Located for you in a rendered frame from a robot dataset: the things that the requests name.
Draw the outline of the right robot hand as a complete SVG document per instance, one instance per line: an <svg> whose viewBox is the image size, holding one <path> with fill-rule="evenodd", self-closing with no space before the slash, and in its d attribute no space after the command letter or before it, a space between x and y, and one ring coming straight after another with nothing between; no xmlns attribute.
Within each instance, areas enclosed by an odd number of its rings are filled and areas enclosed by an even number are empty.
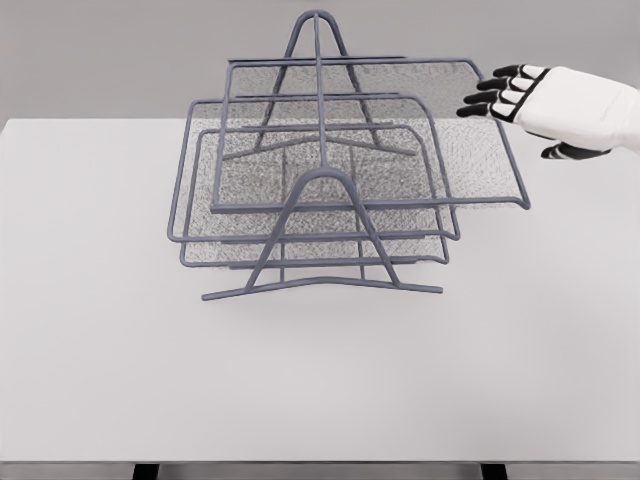
<svg viewBox="0 0 640 480"><path fill-rule="evenodd" d="M629 92L618 82L566 67L509 65L480 81L456 115L494 118L553 140L541 153L545 159L584 160L618 146L619 108Z"/></svg>

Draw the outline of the grey mesh tray wide rim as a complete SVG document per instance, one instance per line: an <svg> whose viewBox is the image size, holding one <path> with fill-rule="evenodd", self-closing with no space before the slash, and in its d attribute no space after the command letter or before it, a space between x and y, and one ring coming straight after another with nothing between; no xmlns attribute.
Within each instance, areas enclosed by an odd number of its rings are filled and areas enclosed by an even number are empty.
<svg viewBox="0 0 640 480"><path fill-rule="evenodd" d="M264 98L274 93L278 59L238 60L227 71L222 100ZM348 96L402 97L396 108L403 119L425 112L437 134L448 202L456 208L518 206L530 201L503 128L494 120L460 118L457 109L481 75L476 65L462 58L378 56L323 57L324 115L333 98ZM297 58L285 73L280 93L286 98L314 99L316 71L311 58Z"/></svg>

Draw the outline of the grey mesh file tray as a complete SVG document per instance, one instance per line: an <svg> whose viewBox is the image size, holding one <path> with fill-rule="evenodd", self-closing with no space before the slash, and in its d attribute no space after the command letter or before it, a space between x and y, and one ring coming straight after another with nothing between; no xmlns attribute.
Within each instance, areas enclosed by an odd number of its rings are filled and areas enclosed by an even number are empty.
<svg viewBox="0 0 640 480"><path fill-rule="evenodd" d="M430 175L432 150L408 129L386 129L379 143L364 132L332 132L327 137L329 166L351 176L374 228L396 262L448 259L446 241L457 231L453 211L434 203L440 182ZM314 132L219 132L189 135L178 190L173 235L182 241L189 266L247 268L260 256L261 241L278 218L275 205L285 199L301 173L320 165ZM300 201L348 201L331 179L312 181ZM356 232L351 210L308 207L287 222L278 260L375 257L368 241L349 240Z"/></svg>
<svg viewBox="0 0 640 480"><path fill-rule="evenodd" d="M167 234L183 243L263 245L460 236L437 134L402 97L348 96L318 118L306 96L194 101Z"/></svg>

